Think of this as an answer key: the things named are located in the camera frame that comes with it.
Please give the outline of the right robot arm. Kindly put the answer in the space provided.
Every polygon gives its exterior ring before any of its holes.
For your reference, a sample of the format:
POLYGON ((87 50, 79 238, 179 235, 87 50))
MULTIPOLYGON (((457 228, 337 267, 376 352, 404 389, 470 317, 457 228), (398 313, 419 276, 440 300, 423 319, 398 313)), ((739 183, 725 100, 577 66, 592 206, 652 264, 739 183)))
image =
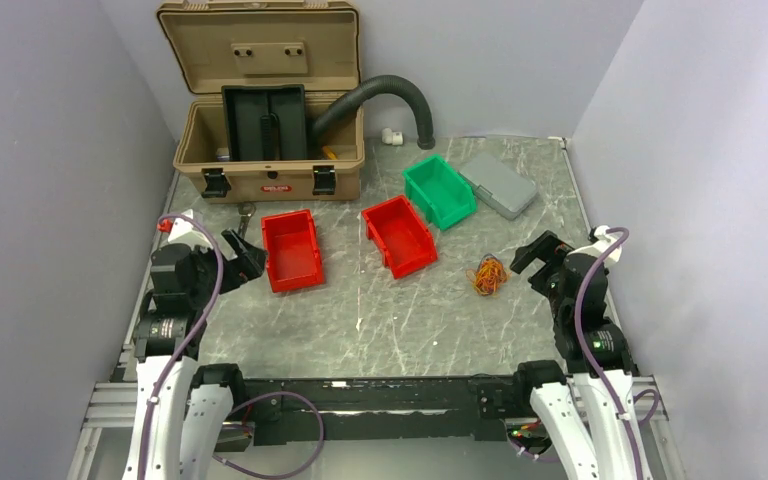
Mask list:
POLYGON ((570 479, 649 479, 635 410, 636 366, 627 339, 606 314, 608 275, 629 237, 599 226, 589 244, 573 248, 545 231, 516 249, 510 270, 540 268, 528 282, 547 299, 556 348, 564 360, 520 364, 511 401, 536 414, 570 479))

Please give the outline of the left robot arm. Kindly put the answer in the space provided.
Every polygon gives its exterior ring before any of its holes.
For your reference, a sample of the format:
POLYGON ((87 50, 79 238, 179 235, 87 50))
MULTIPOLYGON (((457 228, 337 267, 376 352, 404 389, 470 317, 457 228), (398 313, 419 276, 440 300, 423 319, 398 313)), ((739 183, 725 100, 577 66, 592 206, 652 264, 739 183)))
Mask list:
POLYGON ((134 332, 137 410, 126 479, 202 479, 225 420, 239 417, 248 394, 238 366, 200 365, 206 313, 219 294, 259 278, 263 249, 225 230, 230 258, 198 232, 155 250, 134 332))

